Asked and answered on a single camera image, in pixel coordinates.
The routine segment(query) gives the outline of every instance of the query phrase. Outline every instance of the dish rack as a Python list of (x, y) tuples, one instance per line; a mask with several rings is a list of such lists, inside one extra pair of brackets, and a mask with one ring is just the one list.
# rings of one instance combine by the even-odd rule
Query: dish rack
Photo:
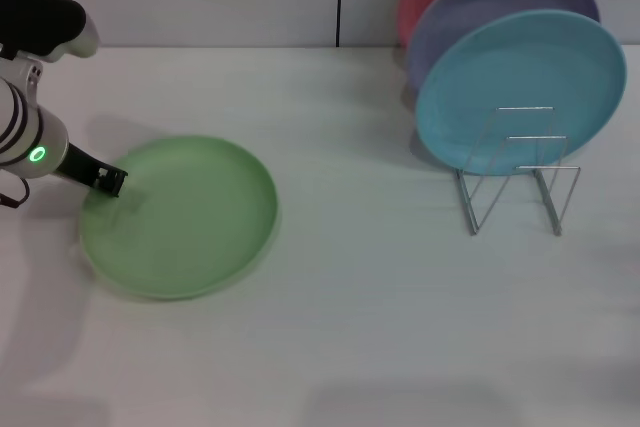
[[(505, 137), (500, 146), (496, 149), (495, 153), (491, 157), (489, 163), (487, 164), (487, 168), (483, 174), (481, 174), (478, 182), (475, 187), (469, 194), (469, 188), (467, 187), (467, 182), (465, 176), (467, 175), (467, 169), (469, 165), (473, 161), (478, 148), (482, 145), (482, 142), (486, 138), (487, 134), (491, 132), (491, 129), (496, 121), (496, 118), (502, 115), (518, 115), (522, 112), (533, 112), (539, 113), (543, 115), (545, 113), (550, 114), (551, 120), (549, 123), (549, 130), (546, 135), (527, 135), (527, 136), (507, 136)], [(549, 214), (549, 218), (551, 220), (551, 226), (553, 228), (553, 233), (557, 236), (562, 235), (562, 221), (564, 219), (565, 214), (567, 213), (567, 208), (569, 207), (569, 202), (571, 201), (571, 197), (573, 196), (573, 192), (575, 190), (576, 184), (578, 183), (578, 179), (580, 178), (580, 173), (582, 169), (580, 167), (575, 166), (566, 166), (562, 164), (564, 157), (567, 153), (567, 147), (569, 145), (569, 138), (566, 135), (554, 135), (553, 128), (555, 122), (555, 108), (554, 107), (500, 107), (493, 111), (493, 113), (487, 119), (485, 123), (484, 129), (480, 134), (480, 137), (476, 141), (475, 145), (472, 147), (471, 152), (469, 153), (469, 157), (462, 169), (455, 169), (456, 181), (458, 183), (460, 194), (462, 197), (462, 202), (464, 206), (464, 211), (467, 216), (467, 220), (469, 222), (469, 227), (471, 229), (471, 235), (477, 235), (480, 232), (480, 229), (487, 221), (489, 214), (493, 211), (493, 208), (498, 203), (498, 200), (502, 196), (505, 188), (509, 184), (513, 174), (516, 174), (518, 171), (532, 171), (533, 176), (538, 184), (538, 188), (540, 193), (542, 194), (542, 202), (544, 203), (547, 213)], [(499, 158), (500, 154), (505, 149), (505, 146), (512, 142), (536, 142), (536, 163), (535, 165), (520, 165), (514, 168), (514, 172), (511, 175), (505, 177), (505, 180), (502, 182), (500, 189), (498, 190), (497, 195), (491, 201), (488, 210), (484, 214), (484, 216), (478, 222), (478, 218), (476, 216), (475, 210), (473, 208), (473, 198), (477, 194), (478, 189), (487, 178), (487, 176), (491, 175), (493, 167), (495, 165), (496, 160)], [(554, 142), (562, 142), (562, 151), (560, 158), (555, 163), (555, 165), (545, 165), (544, 164), (544, 154), (546, 150), (546, 146)], [(569, 189), (569, 193), (567, 194), (567, 199), (565, 200), (564, 206), (562, 207), (562, 211), (560, 215), (558, 215), (558, 211), (553, 203), (551, 198), (551, 192), (553, 190), (553, 186), (556, 183), (556, 179), (558, 177), (558, 172), (561, 170), (568, 170), (575, 172), (573, 182), (571, 183), (571, 187)], [(553, 171), (553, 178), (551, 183), (547, 185), (547, 182), (544, 179), (543, 172), (544, 171)]]

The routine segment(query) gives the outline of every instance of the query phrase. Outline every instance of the blue plate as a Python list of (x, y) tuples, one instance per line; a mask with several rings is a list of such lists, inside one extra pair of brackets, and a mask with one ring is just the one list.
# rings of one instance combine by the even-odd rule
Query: blue plate
[(465, 35), (507, 15), (535, 9), (567, 10), (600, 20), (595, 0), (435, 0), (409, 43), (409, 84), (420, 90), (438, 59)]
[[(476, 174), (485, 173), (507, 136), (567, 135), (571, 153), (609, 121), (626, 77), (620, 45), (592, 19), (561, 10), (503, 17), (464, 37), (431, 70), (418, 97), (418, 133), (435, 157), (463, 168), (494, 115), (467, 166)], [(501, 107), (555, 111), (493, 114)], [(508, 175), (517, 166), (535, 165), (540, 149), (534, 144), (508, 142), (491, 174)], [(546, 164), (560, 158), (561, 144), (545, 141)]]

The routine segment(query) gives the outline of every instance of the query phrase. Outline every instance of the white table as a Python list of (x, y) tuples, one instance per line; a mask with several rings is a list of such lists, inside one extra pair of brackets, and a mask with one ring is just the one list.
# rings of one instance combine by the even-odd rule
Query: white table
[(84, 190), (33, 182), (28, 205), (0, 210), (0, 426), (637, 427), (640, 47), (626, 53), (623, 104), (572, 158), (561, 238), (524, 177), (469, 236), (451, 172), (411, 141), (391, 50), (105, 49), (47, 66), (40, 102), (75, 144), (110, 160), (226, 137), (273, 174), (282, 224), (231, 288), (137, 301), (79, 260)]

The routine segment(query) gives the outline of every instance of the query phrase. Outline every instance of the green plate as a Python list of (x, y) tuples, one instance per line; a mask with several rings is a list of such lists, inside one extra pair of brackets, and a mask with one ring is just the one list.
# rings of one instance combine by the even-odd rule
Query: green plate
[(96, 273), (156, 299), (206, 294), (249, 266), (274, 229), (278, 200), (267, 169), (221, 139), (152, 142), (116, 162), (120, 197), (91, 191), (80, 238)]

